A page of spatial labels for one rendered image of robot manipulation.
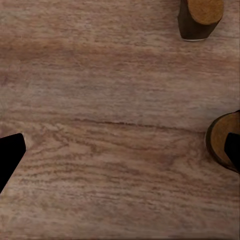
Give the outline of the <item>sandal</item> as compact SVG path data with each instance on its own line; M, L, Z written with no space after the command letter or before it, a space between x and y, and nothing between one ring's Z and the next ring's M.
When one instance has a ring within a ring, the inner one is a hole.
M180 0L178 26L186 41L208 38L224 13L223 0Z
M205 146L211 158L219 165L239 173L224 150L229 133L240 135L240 110L222 115L211 123L205 135Z

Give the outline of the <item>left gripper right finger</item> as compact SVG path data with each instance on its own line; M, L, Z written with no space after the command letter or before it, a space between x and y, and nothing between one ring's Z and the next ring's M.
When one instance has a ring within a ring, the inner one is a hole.
M235 133L229 133L227 135L224 151L235 165L240 173L240 135Z

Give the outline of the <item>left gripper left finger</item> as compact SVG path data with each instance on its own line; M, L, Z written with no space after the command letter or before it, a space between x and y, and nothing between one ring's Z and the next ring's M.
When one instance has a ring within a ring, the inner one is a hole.
M0 138L0 193L26 152L21 133Z

